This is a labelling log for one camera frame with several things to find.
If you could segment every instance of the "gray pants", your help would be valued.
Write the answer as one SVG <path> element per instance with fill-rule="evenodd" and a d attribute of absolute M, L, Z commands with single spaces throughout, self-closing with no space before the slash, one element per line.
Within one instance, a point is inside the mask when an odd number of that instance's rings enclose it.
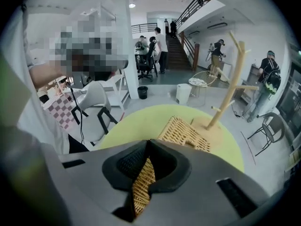
<path fill-rule="evenodd" d="M 259 93 L 257 94 L 257 96 L 255 95 L 254 99 L 257 100 L 256 102 L 256 106 L 253 109 L 253 111 L 250 113 L 249 118 L 247 119 L 248 122 L 252 122 L 255 117 L 258 115 L 258 113 L 260 112 L 262 106 L 266 103 L 267 99 L 269 98 L 269 96 L 271 95 L 270 92 L 268 92 L 265 88 L 264 85 L 262 83 L 259 84 Z"/>

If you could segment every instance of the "gray chair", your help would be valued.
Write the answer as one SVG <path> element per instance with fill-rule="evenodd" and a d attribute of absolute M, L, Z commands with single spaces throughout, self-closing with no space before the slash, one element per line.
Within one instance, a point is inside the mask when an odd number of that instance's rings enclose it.
<path fill-rule="evenodd" d="M 277 141 L 280 141 L 283 138 L 284 134 L 285 134 L 285 127 L 284 127 L 283 121 L 282 121 L 282 119 L 280 118 L 279 115 L 277 115 L 273 112 L 270 112 L 270 113 L 267 113 L 267 114 L 262 115 L 262 116 L 264 117 L 262 126 L 248 138 L 248 139 L 250 139 L 252 136 L 254 136 L 258 132 L 262 132 L 266 136 L 266 139 L 267 139 L 266 145 L 264 145 L 262 150 L 260 152 L 258 152 L 255 156 L 259 155 L 265 149 L 267 149 L 271 143 L 275 143 Z M 280 130 L 281 130 L 280 137 L 275 138 L 275 135 Z"/>
<path fill-rule="evenodd" d="M 85 116 L 80 124 L 75 111 L 82 110 L 82 114 Z M 90 109 L 89 115 L 85 112 L 86 109 Z M 85 98 L 72 110 L 77 126 L 71 128 L 69 134 L 77 140 L 81 140 L 80 128 L 84 139 L 91 142 L 99 141 L 105 134 L 108 134 L 108 126 L 110 122 L 117 124 L 118 122 L 110 114 L 111 105 L 108 97 L 99 82 L 90 82 L 88 91 Z"/>

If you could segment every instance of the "white chair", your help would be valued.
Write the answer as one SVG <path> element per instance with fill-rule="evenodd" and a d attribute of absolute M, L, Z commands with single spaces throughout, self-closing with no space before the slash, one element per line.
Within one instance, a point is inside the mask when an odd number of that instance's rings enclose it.
<path fill-rule="evenodd" d="M 81 126 L 84 139 L 94 145 L 93 142 L 99 141 L 104 136 L 104 134 L 109 133 L 108 126 L 110 122 L 113 122 L 115 124 L 118 123 L 110 114 L 111 105 L 102 85 L 98 82 L 90 82 L 86 96 L 78 104 L 78 106 L 79 107 L 74 107 L 71 112 L 78 125 L 71 128 L 71 130 L 69 131 L 69 134 L 78 141 L 81 141 Z M 92 106 L 93 110 L 88 115 L 85 110 L 91 108 Z M 80 124 L 80 120 L 75 114 L 76 110 L 80 111 L 79 108 L 81 108 L 83 114 L 82 125 Z"/>

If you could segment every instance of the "trash can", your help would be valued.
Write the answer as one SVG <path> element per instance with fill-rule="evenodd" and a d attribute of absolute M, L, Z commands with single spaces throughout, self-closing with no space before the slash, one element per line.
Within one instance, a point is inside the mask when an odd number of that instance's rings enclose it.
<path fill-rule="evenodd" d="M 180 105 L 185 105 L 188 101 L 191 92 L 191 86 L 189 84 L 178 84 L 176 100 Z"/>
<path fill-rule="evenodd" d="M 146 86 L 140 86 L 138 87 L 138 96 L 140 99 L 144 100 L 147 98 L 147 87 Z"/>

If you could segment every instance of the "wooden newel post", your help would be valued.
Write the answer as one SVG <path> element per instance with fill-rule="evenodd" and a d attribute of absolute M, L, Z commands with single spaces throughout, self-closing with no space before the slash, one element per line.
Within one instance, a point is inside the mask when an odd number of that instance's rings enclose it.
<path fill-rule="evenodd" d="M 214 126 L 218 122 L 218 120 L 221 118 L 222 114 L 224 113 L 225 109 L 228 107 L 230 100 L 234 94 L 234 91 L 236 90 L 236 85 L 240 78 L 240 74 L 241 74 L 241 71 L 242 71 L 242 68 L 244 65 L 244 61 L 245 61 L 245 55 L 246 55 L 245 42 L 239 41 L 239 43 L 237 43 L 237 41 L 235 40 L 235 38 L 231 32 L 230 32 L 230 36 L 233 39 L 234 44 L 236 45 L 236 47 L 238 49 L 236 67 L 234 70 L 233 79 L 230 82 L 228 92 L 221 104 L 219 111 L 215 114 L 215 116 L 212 118 L 209 125 L 207 126 L 207 128 L 206 128 L 207 130 L 210 130 L 211 127 Z"/>
<path fill-rule="evenodd" d="M 194 60 L 193 60 L 193 66 L 192 66 L 192 69 L 193 71 L 196 71 L 197 70 L 197 67 L 198 67 L 198 53 L 199 53 L 199 44 L 196 43 L 194 45 Z"/>
<path fill-rule="evenodd" d="M 184 48 L 184 31 L 180 32 L 182 48 Z"/>

